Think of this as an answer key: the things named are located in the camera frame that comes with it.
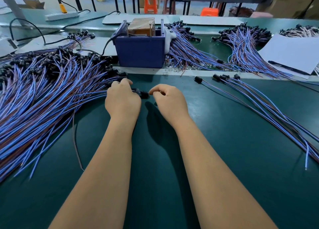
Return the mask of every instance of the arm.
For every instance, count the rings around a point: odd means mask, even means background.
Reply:
[[[89,165],[49,229],[123,228],[130,183],[132,133],[141,108],[131,81],[113,82],[105,108],[111,120]]]
[[[276,229],[190,118],[181,91],[160,84],[150,94],[176,131],[201,229]]]

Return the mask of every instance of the black pen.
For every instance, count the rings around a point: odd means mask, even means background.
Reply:
[[[280,64],[280,63],[277,63],[277,62],[274,62],[274,61],[268,61],[270,64],[272,65],[276,65],[276,66],[279,66],[279,67],[282,67],[282,68],[285,68],[285,69],[288,69],[290,71],[294,71],[296,73],[299,73],[299,74],[303,74],[303,75],[310,75],[309,73],[306,73],[304,71],[301,71],[301,70],[297,70],[295,68],[292,68],[292,67],[288,67],[286,65],[283,65],[283,64]]]

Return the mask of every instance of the finger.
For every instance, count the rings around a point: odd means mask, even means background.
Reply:
[[[170,87],[172,86],[168,84],[158,84],[155,87],[151,88],[151,90],[148,93],[153,94],[155,91],[160,91],[166,94],[166,92],[169,90]]]
[[[124,78],[121,80],[121,84],[128,84],[128,85],[132,85],[133,82],[127,78]]]
[[[154,91],[153,97],[154,97],[155,101],[157,102],[160,98],[164,97],[164,95],[162,95],[161,92],[159,92],[159,91]]]
[[[119,85],[119,81],[113,81],[113,83],[111,84],[111,87],[115,87],[115,86],[117,86],[117,85]]]

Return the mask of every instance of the workbench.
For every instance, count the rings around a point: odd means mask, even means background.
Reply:
[[[34,22],[38,10],[27,12]],[[37,18],[35,24],[44,25],[39,15]],[[10,14],[0,16],[0,25],[5,27],[11,19]],[[70,21],[53,24],[67,25]],[[319,26],[318,21],[306,20],[248,18],[247,21],[249,25],[267,27],[274,33],[297,23]],[[115,28],[103,26],[101,19],[74,28],[88,26],[91,31],[106,36]],[[210,42],[211,35],[225,27],[191,28],[201,35],[198,49],[217,53],[219,57],[229,55],[230,50],[222,44]],[[140,90],[148,91],[158,83],[165,83],[183,92],[189,114],[199,129],[279,229],[318,228],[319,166],[309,159],[308,170],[305,170],[305,153],[279,130],[225,94],[197,84],[192,76],[128,74],[128,77],[133,87]],[[210,77],[204,80],[243,98]],[[267,95],[283,113],[319,135],[317,92],[290,81],[243,81]],[[100,99],[84,105],[75,118],[76,141],[85,168],[98,148],[110,116],[104,108],[104,99]],[[0,228],[45,229],[49,226],[82,174],[71,126],[40,159],[29,180],[31,169],[0,185]],[[153,97],[142,101],[132,137],[124,228],[200,228],[177,136],[159,113]]]

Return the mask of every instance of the floor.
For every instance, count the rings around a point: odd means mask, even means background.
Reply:
[[[52,10],[52,13],[60,11],[59,4],[57,0],[39,0],[41,2],[45,2],[44,8]],[[74,7],[76,7],[76,2],[75,0],[62,0]],[[117,0],[118,1],[118,6],[119,6],[119,11],[124,13],[124,7],[123,7],[123,0]],[[23,3],[23,0],[16,0],[17,3]],[[89,9],[91,11],[94,11],[93,5],[91,0],[80,0],[82,9]],[[115,1],[114,0],[105,0],[104,2],[98,2],[94,0],[96,10],[97,11],[106,11],[106,12],[111,12],[115,10]],[[133,13],[133,5],[132,5],[132,0],[125,0],[126,3],[126,11],[127,13]],[[163,1],[160,3],[158,13],[162,13],[163,9]],[[226,5],[225,9],[225,14],[224,16],[228,16],[229,14],[229,8],[232,6],[236,6],[238,4],[236,3],[228,3]],[[0,0],[0,7],[6,6],[3,0]],[[74,10],[71,7],[64,5],[66,10]],[[243,7],[248,7],[255,9],[257,7],[257,4],[249,4],[249,3],[244,3],[242,5]],[[183,14],[183,7],[184,3],[183,2],[177,2],[176,3],[176,14],[182,15]],[[189,9],[189,15],[199,15],[201,13],[201,10],[203,7],[209,7],[209,2],[200,2],[200,1],[192,1],[190,4],[190,9]]]

